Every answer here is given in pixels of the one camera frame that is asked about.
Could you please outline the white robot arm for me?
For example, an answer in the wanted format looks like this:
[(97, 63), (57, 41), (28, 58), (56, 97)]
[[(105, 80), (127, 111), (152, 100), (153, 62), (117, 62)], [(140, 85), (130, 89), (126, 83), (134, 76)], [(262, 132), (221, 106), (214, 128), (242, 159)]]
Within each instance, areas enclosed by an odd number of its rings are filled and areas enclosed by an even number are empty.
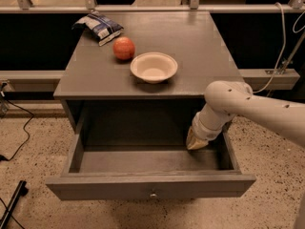
[(256, 182), (242, 198), (193, 204), (189, 229), (305, 229), (305, 108), (257, 96), (245, 83), (216, 81), (193, 121), (195, 135), (212, 139), (231, 120), (230, 138), (243, 172)]

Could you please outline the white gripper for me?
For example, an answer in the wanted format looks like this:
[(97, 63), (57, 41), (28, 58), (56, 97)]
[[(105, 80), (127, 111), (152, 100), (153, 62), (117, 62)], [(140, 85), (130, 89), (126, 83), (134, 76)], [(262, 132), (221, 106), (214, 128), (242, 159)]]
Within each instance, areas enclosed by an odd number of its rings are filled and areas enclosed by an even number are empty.
[(187, 148), (198, 150), (206, 147), (210, 140), (217, 138), (223, 126), (233, 118), (233, 114), (214, 110), (209, 104), (205, 104), (193, 118), (186, 138)]

